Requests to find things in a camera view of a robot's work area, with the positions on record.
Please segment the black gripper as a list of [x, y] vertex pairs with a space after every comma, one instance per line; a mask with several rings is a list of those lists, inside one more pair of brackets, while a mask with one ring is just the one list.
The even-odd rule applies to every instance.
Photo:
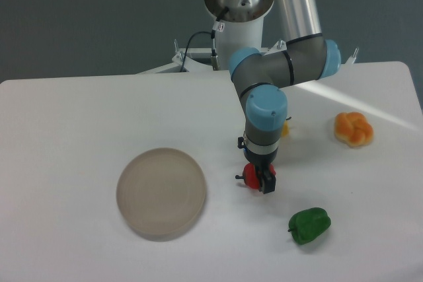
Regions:
[[278, 152], [278, 141], [270, 145], [258, 145], [245, 135], [237, 138], [237, 147], [242, 149], [245, 158], [259, 169], [259, 190], [263, 194], [272, 193], [276, 187], [276, 171], [271, 164]]

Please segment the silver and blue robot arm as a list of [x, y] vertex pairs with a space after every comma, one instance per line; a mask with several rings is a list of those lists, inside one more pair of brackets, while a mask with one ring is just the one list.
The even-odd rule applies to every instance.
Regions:
[[204, 0], [214, 19], [211, 65], [226, 69], [245, 114], [237, 146], [241, 179], [264, 194], [276, 187], [272, 166], [288, 101], [283, 88], [334, 75], [338, 46], [323, 37], [315, 0]]

